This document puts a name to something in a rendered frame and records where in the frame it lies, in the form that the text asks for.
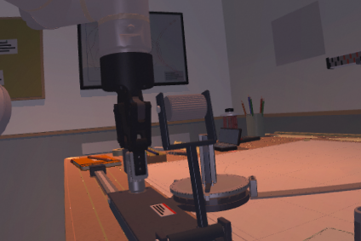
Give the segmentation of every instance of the laptop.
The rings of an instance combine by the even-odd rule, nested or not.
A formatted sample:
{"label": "laptop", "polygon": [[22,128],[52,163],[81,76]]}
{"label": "laptop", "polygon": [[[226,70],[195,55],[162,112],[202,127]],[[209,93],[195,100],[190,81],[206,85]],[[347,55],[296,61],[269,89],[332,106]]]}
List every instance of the laptop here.
{"label": "laptop", "polygon": [[220,136],[218,137],[218,142],[214,144],[214,149],[216,151],[233,151],[238,149],[240,143],[249,142],[249,141],[258,141],[260,136],[243,136],[242,129],[227,129],[221,128]]}

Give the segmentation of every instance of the red and white label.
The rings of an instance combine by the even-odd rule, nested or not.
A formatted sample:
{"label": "red and white label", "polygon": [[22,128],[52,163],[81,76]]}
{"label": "red and white label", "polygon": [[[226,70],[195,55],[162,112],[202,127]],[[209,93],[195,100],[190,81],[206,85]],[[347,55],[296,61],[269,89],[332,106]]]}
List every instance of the red and white label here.
{"label": "red and white label", "polygon": [[154,204],[151,208],[160,216],[176,214],[167,204]]}

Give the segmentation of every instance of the cork board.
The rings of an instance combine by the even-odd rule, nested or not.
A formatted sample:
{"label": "cork board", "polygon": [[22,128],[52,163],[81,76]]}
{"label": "cork board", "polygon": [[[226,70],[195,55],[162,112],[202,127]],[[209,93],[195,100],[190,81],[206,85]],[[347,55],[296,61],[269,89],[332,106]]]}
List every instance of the cork board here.
{"label": "cork board", "polygon": [[43,31],[21,17],[0,18],[0,82],[11,100],[45,99]]}

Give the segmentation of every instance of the white wall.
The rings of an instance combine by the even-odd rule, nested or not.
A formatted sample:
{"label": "white wall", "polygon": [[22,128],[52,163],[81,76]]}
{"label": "white wall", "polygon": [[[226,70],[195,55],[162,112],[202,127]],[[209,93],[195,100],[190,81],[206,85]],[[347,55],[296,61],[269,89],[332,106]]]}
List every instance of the white wall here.
{"label": "white wall", "polygon": [[[200,94],[209,90],[215,117],[232,106],[221,0],[149,0],[151,11],[183,13],[189,84],[144,91],[158,122],[155,96]],[[20,16],[0,0],[0,17]],[[117,97],[103,90],[80,90],[77,28],[43,31],[45,100],[13,101],[3,135],[114,126]]]}
{"label": "white wall", "polygon": [[[325,55],[276,66],[271,22],[318,1]],[[232,101],[265,114],[361,108],[361,66],[326,68],[327,57],[361,51],[361,0],[222,0]]]}

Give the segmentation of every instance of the pen cup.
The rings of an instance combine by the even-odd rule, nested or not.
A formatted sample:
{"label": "pen cup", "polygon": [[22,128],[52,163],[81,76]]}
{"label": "pen cup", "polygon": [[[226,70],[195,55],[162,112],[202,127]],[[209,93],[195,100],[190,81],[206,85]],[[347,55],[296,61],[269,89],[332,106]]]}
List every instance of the pen cup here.
{"label": "pen cup", "polygon": [[265,136],[264,121],[261,113],[256,113],[254,116],[247,114],[246,123],[248,136]]}

